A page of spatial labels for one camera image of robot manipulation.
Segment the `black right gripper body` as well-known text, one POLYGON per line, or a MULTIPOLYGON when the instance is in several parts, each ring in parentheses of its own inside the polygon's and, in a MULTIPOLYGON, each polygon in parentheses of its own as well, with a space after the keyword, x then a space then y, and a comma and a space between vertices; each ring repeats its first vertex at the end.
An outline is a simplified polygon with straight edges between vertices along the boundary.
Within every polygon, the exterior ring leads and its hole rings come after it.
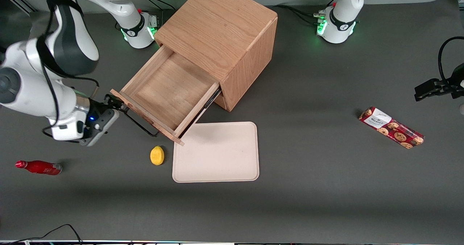
POLYGON ((115 107, 91 99, 90 109, 86 118, 88 130, 107 130, 118 119, 118 111, 115 107))

